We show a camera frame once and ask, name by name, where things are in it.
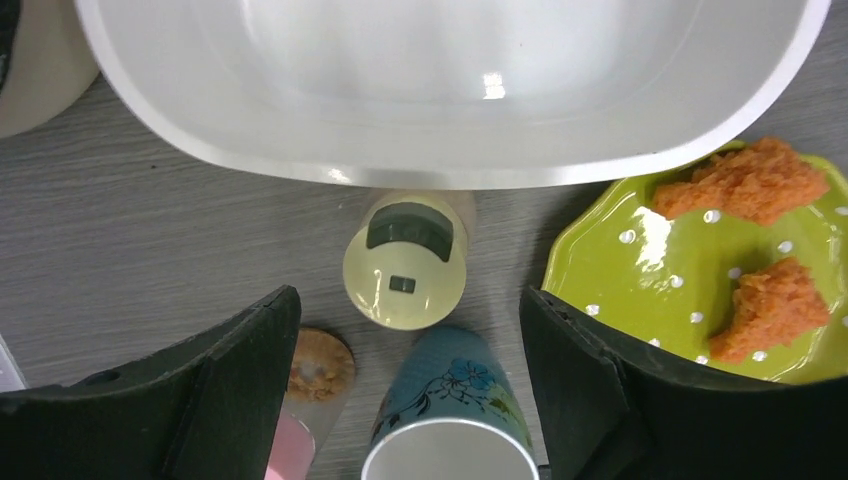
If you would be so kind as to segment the pink lid spice shaker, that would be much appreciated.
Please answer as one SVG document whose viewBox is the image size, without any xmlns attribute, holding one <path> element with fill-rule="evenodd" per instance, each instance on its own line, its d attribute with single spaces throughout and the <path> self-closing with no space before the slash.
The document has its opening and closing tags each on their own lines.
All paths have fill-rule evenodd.
<svg viewBox="0 0 848 480">
<path fill-rule="evenodd" d="M 266 468 L 267 479 L 304 479 L 354 387 L 347 344 L 313 327 L 299 330 L 288 385 Z"/>
</svg>

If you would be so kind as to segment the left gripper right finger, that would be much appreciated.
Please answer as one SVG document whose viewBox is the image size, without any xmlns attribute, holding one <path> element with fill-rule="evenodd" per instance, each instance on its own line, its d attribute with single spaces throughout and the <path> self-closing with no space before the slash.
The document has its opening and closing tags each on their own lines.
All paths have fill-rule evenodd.
<svg viewBox="0 0 848 480">
<path fill-rule="evenodd" d="M 555 479 L 843 479 L 845 378 L 786 385 L 668 353 L 526 288 L 520 326 Z"/>
</svg>

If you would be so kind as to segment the green polka dot plate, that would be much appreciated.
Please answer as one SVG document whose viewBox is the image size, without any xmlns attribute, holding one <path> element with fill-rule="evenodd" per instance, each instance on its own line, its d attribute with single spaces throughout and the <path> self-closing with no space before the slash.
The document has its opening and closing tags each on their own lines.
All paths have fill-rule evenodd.
<svg viewBox="0 0 848 480">
<path fill-rule="evenodd" d="M 652 207 L 655 189 L 687 180 L 692 165 L 614 182 L 555 240 L 544 291 L 597 321 L 692 362 L 714 366 L 708 341 L 733 316 L 740 276 L 793 256 L 828 305 L 829 323 L 790 345 L 759 349 L 720 369 L 801 384 L 847 372 L 847 181 L 824 158 L 829 191 L 761 227 L 721 210 L 675 220 Z"/>
</svg>

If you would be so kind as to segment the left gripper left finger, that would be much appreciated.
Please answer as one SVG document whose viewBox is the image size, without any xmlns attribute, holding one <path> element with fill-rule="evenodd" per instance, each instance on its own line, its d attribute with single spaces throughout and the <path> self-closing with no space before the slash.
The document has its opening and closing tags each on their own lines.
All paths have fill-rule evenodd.
<svg viewBox="0 0 848 480">
<path fill-rule="evenodd" d="M 261 479 L 301 302 L 281 286 L 230 319 L 69 385 L 1 397 L 5 479 Z"/>
</svg>

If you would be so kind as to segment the yellow lid spice shaker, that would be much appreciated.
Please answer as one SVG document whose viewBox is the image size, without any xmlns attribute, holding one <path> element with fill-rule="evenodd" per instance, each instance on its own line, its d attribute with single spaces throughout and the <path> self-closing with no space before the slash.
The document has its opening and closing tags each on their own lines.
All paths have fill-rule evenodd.
<svg viewBox="0 0 848 480">
<path fill-rule="evenodd" d="M 351 302 L 394 330 L 445 319 L 466 287 L 475 222 L 471 191 L 374 189 L 343 258 Z"/>
</svg>

